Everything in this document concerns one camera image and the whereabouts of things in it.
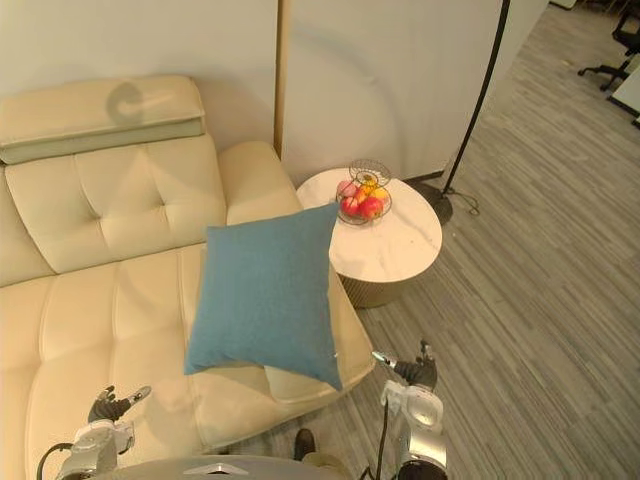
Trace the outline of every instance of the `shoe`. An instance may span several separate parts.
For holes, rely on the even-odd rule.
[[[302,428],[296,434],[296,442],[293,445],[293,459],[301,461],[307,453],[316,451],[316,441],[313,433],[308,428]]]

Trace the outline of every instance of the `lamp base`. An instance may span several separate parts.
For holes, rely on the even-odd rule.
[[[451,220],[451,217],[453,216],[451,200],[449,200],[442,191],[420,181],[415,182],[409,180],[407,184],[422,195],[427,202],[429,202],[429,205],[431,205],[431,208],[433,208],[438,216],[440,225],[444,226],[449,220]]]

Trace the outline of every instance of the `marble tabletop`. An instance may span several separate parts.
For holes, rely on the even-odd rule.
[[[298,188],[304,208],[335,201],[336,187],[348,180],[349,169],[319,173]],[[426,270],[442,246],[442,228],[431,205],[404,182],[392,179],[385,188],[391,210],[366,225],[338,219],[329,257],[338,273],[366,282],[397,282]]]

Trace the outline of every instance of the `sofa backrest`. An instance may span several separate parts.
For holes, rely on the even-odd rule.
[[[203,116],[181,76],[3,101],[0,285],[203,242],[226,220]]]

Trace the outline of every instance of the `cream leather sofa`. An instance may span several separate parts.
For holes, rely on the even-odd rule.
[[[120,395],[153,387],[126,416],[137,439],[119,458],[127,465],[255,435],[372,369],[332,272],[343,392],[259,365],[182,374],[205,227],[301,208],[269,145],[216,154],[189,78],[76,83],[0,105],[2,478],[34,478],[110,384]],[[65,456],[52,455],[48,472]]]

